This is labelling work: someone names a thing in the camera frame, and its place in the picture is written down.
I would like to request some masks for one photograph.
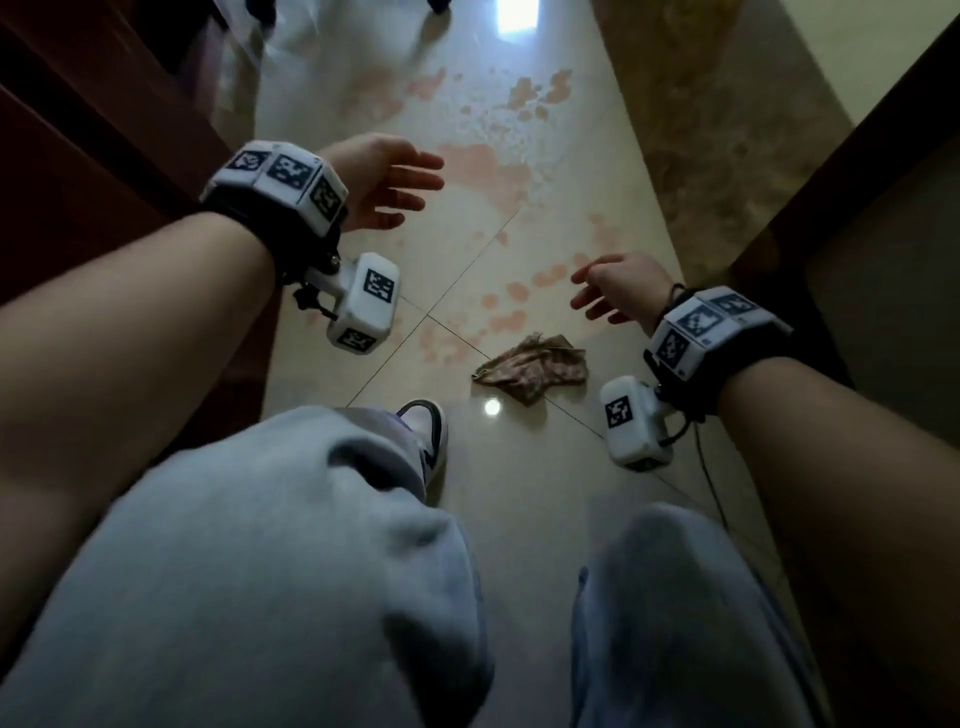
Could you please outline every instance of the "black cable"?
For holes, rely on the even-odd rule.
[[[707,460],[704,459],[704,446],[700,442],[700,425],[694,424],[693,434],[697,439],[697,454],[700,455],[700,467],[703,469],[704,476],[707,478],[707,485],[710,487],[710,492],[713,493],[713,502],[717,504],[717,511],[720,513],[720,522],[723,523],[723,529],[730,533],[730,524],[727,523],[727,514],[723,512],[723,506],[720,505],[720,497],[717,496],[717,490],[713,487],[713,478],[710,477],[710,473],[707,470]]]
[[[677,442],[680,438],[686,435],[686,431],[690,429],[690,418],[684,415],[684,426],[680,428],[680,432],[676,435],[670,435],[666,440],[660,440],[658,445],[662,448],[667,448]]]

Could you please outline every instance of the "gray sweatpants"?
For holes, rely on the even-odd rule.
[[[120,498],[0,688],[0,725],[458,726],[490,688],[479,581],[417,442],[309,407]],[[807,675],[715,526],[657,509],[582,573],[575,722],[807,725]]]

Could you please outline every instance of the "glossy floor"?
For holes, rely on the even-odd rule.
[[[401,271],[395,330],[373,355],[333,350],[324,319],[284,301],[264,416],[308,403],[444,406],[440,505],[472,539],[498,660],[480,724],[561,725],[578,569],[646,503],[716,514],[690,438],[658,474],[609,460],[596,395],[613,376],[649,378],[646,338],[567,305],[569,274],[601,253],[646,251],[681,274],[590,3],[464,0],[438,18],[425,0],[280,0],[279,13],[267,42],[248,45],[255,99],[225,94],[221,111],[247,109],[257,136],[314,149],[369,130],[406,135],[446,157],[447,187],[401,229],[342,243]],[[471,383],[532,331],[585,348],[589,384],[524,408]],[[788,595],[742,461],[719,424],[704,437],[737,544]]]

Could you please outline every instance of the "black and white sneaker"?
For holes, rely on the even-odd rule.
[[[446,415],[432,400],[408,401],[397,410],[396,415],[420,441],[423,482],[429,488],[433,476],[446,461]]]

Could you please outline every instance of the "cloth rag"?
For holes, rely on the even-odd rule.
[[[587,381],[587,352],[574,349],[565,336],[537,332],[512,349],[491,359],[473,373],[477,384],[506,392],[528,407],[554,384],[583,384]]]

